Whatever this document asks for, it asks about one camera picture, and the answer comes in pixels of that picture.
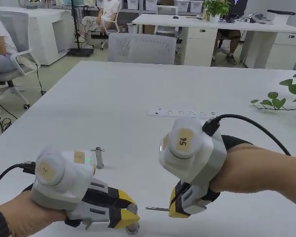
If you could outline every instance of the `gray office chair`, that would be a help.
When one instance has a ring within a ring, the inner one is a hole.
[[[7,84],[7,86],[0,88],[0,99],[7,93],[14,93],[24,101],[23,109],[27,110],[30,103],[20,92],[23,88],[14,85],[12,80],[36,72],[40,68],[40,63],[32,54],[29,46],[29,15],[21,12],[0,11],[0,20],[11,35],[18,50],[18,53],[11,55],[12,63],[16,69],[8,73],[0,73],[0,85]],[[21,58],[19,56],[33,62],[35,70],[20,64]]]
[[[157,6],[157,14],[177,16],[179,14],[178,7],[177,6],[158,5]],[[154,34],[161,35],[161,36],[177,37],[179,35],[179,27],[155,26]]]
[[[174,64],[176,38],[147,34],[109,35],[108,61]]]

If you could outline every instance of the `metal stand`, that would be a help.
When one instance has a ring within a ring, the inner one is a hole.
[[[74,18],[75,40],[77,42],[77,48],[71,48],[68,52],[68,55],[76,57],[89,57],[93,53],[94,49],[80,47],[77,25],[77,10],[74,5],[74,0],[71,0],[71,11]]]

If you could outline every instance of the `electrical outlet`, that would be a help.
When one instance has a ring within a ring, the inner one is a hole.
[[[174,109],[155,109],[148,110],[147,115],[159,117],[190,117],[198,119],[211,119],[217,116],[216,112],[205,112],[198,110],[174,110]]]

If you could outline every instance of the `small wheel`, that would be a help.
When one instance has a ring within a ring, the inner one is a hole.
[[[29,109],[29,107],[30,107],[30,105],[29,105],[29,104],[27,104],[27,105],[23,105],[23,109],[24,109],[24,110],[28,110],[28,109]]]

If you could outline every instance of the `gray pants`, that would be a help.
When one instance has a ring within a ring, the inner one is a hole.
[[[16,69],[10,60],[10,56],[11,54],[0,55],[0,73],[7,73]]]

